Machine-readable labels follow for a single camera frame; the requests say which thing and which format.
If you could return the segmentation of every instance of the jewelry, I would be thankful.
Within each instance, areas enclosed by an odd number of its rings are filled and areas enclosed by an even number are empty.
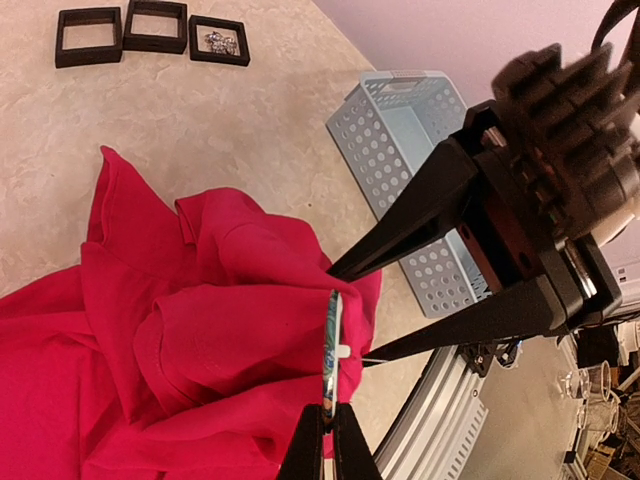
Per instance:
[[[237,55],[238,42],[232,37],[225,37],[215,30],[204,36],[204,41],[213,53],[219,55]]]

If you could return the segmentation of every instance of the perforated basket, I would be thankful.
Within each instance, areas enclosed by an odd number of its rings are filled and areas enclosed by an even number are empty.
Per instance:
[[[460,129],[465,112],[458,91],[442,72],[365,73],[327,128],[380,219],[435,145]],[[455,231],[400,265],[429,318],[489,295]]]

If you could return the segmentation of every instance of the fabric fold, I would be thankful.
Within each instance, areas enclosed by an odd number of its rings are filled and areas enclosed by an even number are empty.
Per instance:
[[[330,277],[309,225],[238,190],[173,211],[102,153],[81,264],[0,299],[0,476],[274,478],[300,412],[322,400],[331,291],[354,352],[348,401],[380,275]]]

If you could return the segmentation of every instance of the metal bracket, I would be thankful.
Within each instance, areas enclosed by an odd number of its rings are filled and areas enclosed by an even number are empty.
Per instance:
[[[473,373],[484,378],[489,373],[496,349],[496,344],[461,345],[458,353],[467,362],[467,366]]]

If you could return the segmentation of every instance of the beige countertop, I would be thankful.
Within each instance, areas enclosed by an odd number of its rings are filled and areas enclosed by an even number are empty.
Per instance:
[[[337,259],[374,223],[324,123],[371,70],[311,0],[189,3],[242,21],[248,68],[188,54],[56,70],[58,11],[122,0],[4,0],[0,16],[0,295],[80,258],[98,147],[115,148],[169,204],[234,186],[267,211],[308,221]],[[384,272],[376,343],[424,325],[400,269]],[[372,447],[425,364],[365,373],[354,404]]]

